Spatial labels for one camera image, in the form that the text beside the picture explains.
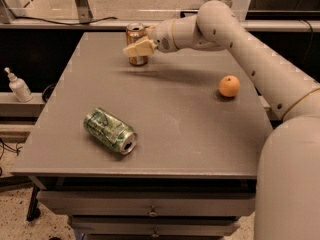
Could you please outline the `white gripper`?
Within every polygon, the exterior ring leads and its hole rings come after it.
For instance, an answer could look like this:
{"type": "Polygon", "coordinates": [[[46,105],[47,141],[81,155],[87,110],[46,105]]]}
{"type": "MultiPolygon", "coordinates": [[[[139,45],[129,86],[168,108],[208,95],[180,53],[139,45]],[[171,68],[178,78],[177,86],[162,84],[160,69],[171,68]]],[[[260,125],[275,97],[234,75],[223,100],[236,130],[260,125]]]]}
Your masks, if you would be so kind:
{"type": "Polygon", "coordinates": [[[148,37],[138,39],[135,43],[129,44],[123,49],[124,54],[127,57],[149,56],[156,49],[163,53],[174,52],[173,23],[174,20],[170,19],[146,27],[151,40],[148,37]]]}

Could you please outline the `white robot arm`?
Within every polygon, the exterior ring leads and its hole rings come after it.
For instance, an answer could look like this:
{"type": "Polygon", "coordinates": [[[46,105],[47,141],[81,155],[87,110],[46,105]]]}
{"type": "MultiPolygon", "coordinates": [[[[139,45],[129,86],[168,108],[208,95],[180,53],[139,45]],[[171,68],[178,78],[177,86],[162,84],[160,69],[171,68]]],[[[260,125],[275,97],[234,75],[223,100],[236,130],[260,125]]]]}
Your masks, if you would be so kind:
{"type": "Polygon", "coordinates": [[[320,240],[320,84],[245,30],[219,0],[148,28],[124,53],[184,48],[228,50],[283,121],[259,160],[254,240],[320,240]]]}

